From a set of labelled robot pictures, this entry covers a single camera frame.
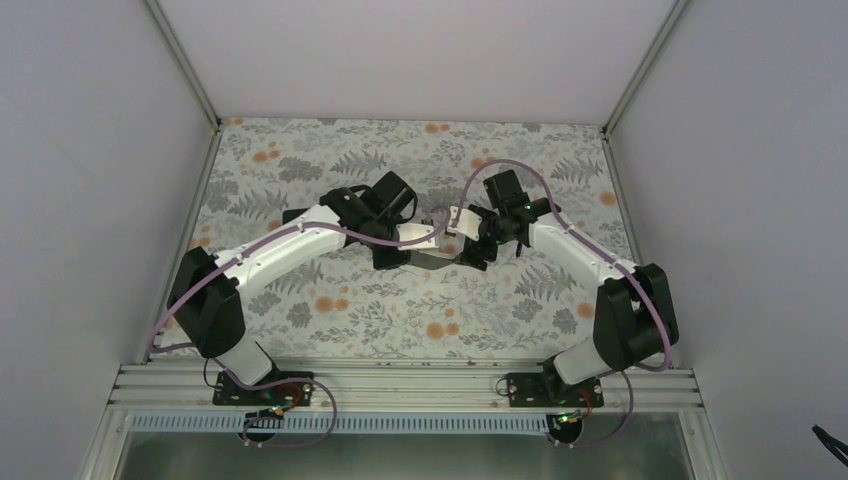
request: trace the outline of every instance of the orange flower pattern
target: orange flower pattern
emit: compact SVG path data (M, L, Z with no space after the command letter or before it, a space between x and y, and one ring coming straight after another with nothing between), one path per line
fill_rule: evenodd
M581 229L630 256L594 127L241 117L225 125L191 247L235 247L280 227L286 209L314 205L336 186L373 184L390 170L418 192L422 218L456 202L474 169L516 158L546 172L564 213ZM528 173L517 174L531 198L542 196ZM486 198L482 182L472 186L470 198ZM458 254L463 240L441 237L438 254ZM284 356L479 363L546 358L589 336L594 286L577 284L533 249L520 258L513 253L504 246L485 273L459 267L374 272L367 249L342 249L243 298L245 323L269 354ZM164 335L164 344L186 340L175 324Z

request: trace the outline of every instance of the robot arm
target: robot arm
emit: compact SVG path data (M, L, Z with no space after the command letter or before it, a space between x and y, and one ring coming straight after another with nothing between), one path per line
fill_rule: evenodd
M669 344L677 342L668 279L661 268L654 264L640 267L617 258L576 227L564 227L547 198L530 201L512 170L483 183L497 211L475 205L461 211L451 209L448 232L466 237L456 263L485 270L487 262L496 259L498 245L516 240L516 255L525 246L537 249L561 264L583 286L597 288L592 336L543 362L551 379L565 386L575 385L610 370L624 370L663 351L657 322L626 276L638 282L650 297ZM557 214L564 217L558 207ZM551 385L549 390L557 388Z
M234 249L215 255L202 247L190 250L180 263L168 306L204 277L234 263L174 316L201 356L214 358L245 384L255 385L274 370L274 364L246 333L242 298L255 295L304 262L354 243L354 237L403 242L433 232L431 225L402 223L400 213L412 201L412 189L389 172L373 187L332 190L318 205L296 212L285 225ZM408 263L411 249L438 248L435 235L402 248L363 243L371 248L376 269Z

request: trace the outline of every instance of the metal frame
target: metal frame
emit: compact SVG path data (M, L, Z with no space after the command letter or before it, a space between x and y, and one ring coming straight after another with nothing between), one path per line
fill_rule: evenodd
M680 427L695 480L727 480L706 413L680 413Z
M624 234L627 236L627 242L630 244L630 253L633 255L633 261L642 265L644 260L642 250L639 248L639 241L636 238L636 230L633 228L633 219L630 215L630 205L627 203L627 196L624 192L624 186L621 183L621 172L615 162L615 156L612 154L612 146L609 143L609 137L604 136L602 140L604 147L604 156L607 159L610 178L612 179L612 188L615 190L615 196L618 201L618 208L621 210L621 220L624 223Z
M495 391L497 381L508 372L539 371L541 367L535 360L473 363L444 359L277 358L275 362L283 370L314 371L316 380L327 385L336 397L340 418L350 422L362 418L388 422L419 417L484 419L490 423L476 427L473 433L532 434L526 425L521 426L521 421L533 423L534 417L538 421L545 414L561 413L557 408L511 408L508 399ZM210 366L207 372L210 381L214 381L218 372L216 366ZM694 373L686 369L662 373L631 369L628 374L633 383L634 411L678 413L684 432L694 430L697 434L692 434L691 439L687 436L686 442L693 470L722 471L717 454L711 453L717 449L712 443L709 424L704 423L706 415ZM205 419L226 420L256 410L213 405L213 392L204 384L202 375L203 361L197 357L155 356L143 365L121 366L82 478L115 478L127 433L157 430L139 418L158 421L156 425L161 428L157 431L191 426L191 431L212 433L220 431L221 424ZM593 414L621 415L626 411L628 393L624 379L618 375L604 377L601 386L605 405L596 408ZM326 420L331 410L326 395L318 390L313 393L312 405L297 412L304 418ZM183 419L180 425L169 423L179 422L180 418ZM518 427L504 428L512 424ZM359 427L361 423L353 424L349 433L387 433L382 427L372 428L370 432L357 430ZM457 430L454 433L471 433L463 432L462 428L454 430ZM701 475L696 477L698 480L724 479L697 474Z
M173 55L174 60L177 62L180 70L182 70L183 76L185 77L194 98L197 100L200 109L203 110L203 114L206 116L206 120L209 121L212 128L217 129L221 124L221 117L218 116L214 107L212 107L212 102L209 100L209 96L206 95L206 91L203 89L203 84L200 83L200 79L198 78L197 73L194 72L194 68L192 68L191 63L188 60L188 56L185 54L179 40L177 40L177 35L174 33L171 23L168 22L168 17L162 10L162 6L159 5L158 0L144 0L144 3L147 5L147 9L153 17L153 21L156 22L156 25L159 27L162 39L168 45L168 50L171 51L171 55Z
M200 207L202 206L203 194L206 193L206 186L209 184L209 176L212 175L212 167L215 164L215 157L218 156L218 147L221 146L221 138L223 137L223 134L223 127L217 128L209 143L209 148L206 151L206 157L203 160L203 168L200 171L200 177L197 179L197 185L194 188L194 196L192 197L191 204L189 206L188 216L186 216L186 221L183 224L182 231L180 232L180 241L177 245L177 249L174 251L174 256L171 258L171 269L168 272L166 283L162 285L162 297L159 299L159 304L155 310L157 316L161 315L161 312L167 310L168 293L170 292L170 287L174 278L177 276L177 269L180 266L180 259L182 259L183 252L188 250L189 243L191 242L191 236L194 233L194 226L197 224L197 216L200 212ZM139 363L147 361L147 345L145 345L144 341L139 344L139 350L134 358Z
M688 7L690 3L691 0L676 0L674 5L671 6L663 24L660 26L659 31L657 31L654 39L651 41L651 46L648 47L648 51L645 52L645 56L642 57L642 61L633 73L633 77L630 78L630 82L627 83L624 93L621 94L621 98L618 99L618 103L615 105L607 124L604 126L604 133L607 137L615 131L615 127L618 126L621 116L624 115L624 111L627 110L627 106L630 105L630 101L633 99L636 91L638 91L639 87L642 86L642 82L654 66L656 59L671 36L674 27L680 22L681 15L683 15L683 12L686 11L686 7Z
M370 413L559 413L558 408L510 408L495 384L509 372L537 372L532 360L467 361L377 359L275 359L281 370L310 370L327 385L340 411ZM255 410L212 405L212 390L203 382L203 360L157 358L146 365L124 365L106 407L109 410ZM217 368L209 373L217 375ZM650 373L633 370L636 412L703 412L691 370ZM601 380L606 405L596 412L622 412L628 393L620 376ZM326 395L316 390L308 412L331 410Z
M106 410L83 467L84 480L113 479L124 455L124 445L133 414L126 410Z

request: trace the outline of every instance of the black wire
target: black wire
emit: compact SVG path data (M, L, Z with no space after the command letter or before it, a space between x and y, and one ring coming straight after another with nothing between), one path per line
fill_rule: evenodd
M822 445L836 457L837 460L842 462L843 465L848 467L848 445L845 445L841 441L830 436L829 433L825 432L823 428L818 425L813 425L813 433L816 434L819 441L822 442Z
M509 390L507 390L506 393L501 393L501 389L499 388L499 385L504 380L506 380L506 377L501 378L500 380L498 380L498 383L495 384L495 393L497 393L501 397L508 397L509 396Z
M203 362L203 383L206 384L207 387L215 390L216 392L219 390L218 387L209 383L209 380L206 378L206 367L209 366L209 359L207 358L205 362Z

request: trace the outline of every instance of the black mounting bracket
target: black mounting bracket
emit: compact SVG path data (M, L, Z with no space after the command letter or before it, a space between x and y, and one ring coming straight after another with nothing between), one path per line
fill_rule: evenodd
M568 386L561 380L559 385L552 385L549 375L545 372L508 373L504 378L510 407L586 408L584 393L589 396L592 408L604 406L601 381L597 378L589 378Z
M315 378L312 372L281 372L274 370L266 375L260 383L270 383L286 378ZM293 395L300 394L299 407L308 407L312 401L312 385L305 382L292 382L296 388L288 385L266 388L264 390L245 390L233 382L229 375L224 372L218 374L215 394L212 396L212 404L219 406L250 406L250 407L275 407L287 406L292 403Z

